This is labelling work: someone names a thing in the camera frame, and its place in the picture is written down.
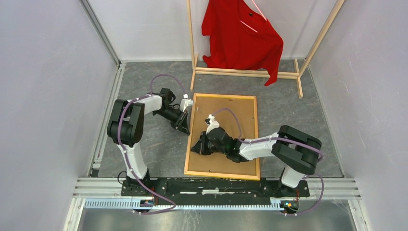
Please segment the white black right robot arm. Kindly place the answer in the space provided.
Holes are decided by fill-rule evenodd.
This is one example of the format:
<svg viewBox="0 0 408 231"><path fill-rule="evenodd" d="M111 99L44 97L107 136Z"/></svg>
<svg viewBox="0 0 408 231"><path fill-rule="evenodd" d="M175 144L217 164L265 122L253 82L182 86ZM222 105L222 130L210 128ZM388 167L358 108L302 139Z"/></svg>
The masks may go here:
<svg viewBox="0 0 408 231"><path fill-rule="evenodd" d="M315 174L317 164L324 157L321 147L317 138L283 125L278 132L257 139L233 138L221 127L212 128L201 132L191 151L200 155L221 153L235 163L276 157L286 164L278 191L283 196L291 196L301 180Z"/></svg>

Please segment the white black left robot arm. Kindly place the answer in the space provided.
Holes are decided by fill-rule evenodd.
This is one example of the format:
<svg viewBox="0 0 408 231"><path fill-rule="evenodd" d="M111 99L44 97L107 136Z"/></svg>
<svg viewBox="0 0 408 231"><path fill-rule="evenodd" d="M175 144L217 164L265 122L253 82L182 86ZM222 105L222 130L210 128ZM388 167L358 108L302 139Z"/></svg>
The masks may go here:
<svg viewBox="0 0 408 231"><path fill-rule="evenodd" d="M148 168L143 160L140 141L143 136L144 118L147 114L159 115L168 120L170 126L189 135L188 110L194 101L187 94L179 104L174 104L174 93L162 88L159 93L148 93L133 100L115 100L107 126L107 135L119 147L126 164L124 185L139 196L151 191Z"/></svg>

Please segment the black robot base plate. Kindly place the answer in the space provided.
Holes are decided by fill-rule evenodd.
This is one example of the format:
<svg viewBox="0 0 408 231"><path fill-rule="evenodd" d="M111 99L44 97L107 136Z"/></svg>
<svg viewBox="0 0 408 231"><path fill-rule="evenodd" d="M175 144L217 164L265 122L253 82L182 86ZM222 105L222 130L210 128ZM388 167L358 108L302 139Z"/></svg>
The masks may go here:
<svg viewBox="0 0 408 231"><path fill-rule="evenodd" d="M268 205L271 198L303 198L310 192L305 180L290 188L278 179L151 178L142 187L126 177L122 196L147 197L152 205Z"/></svg>

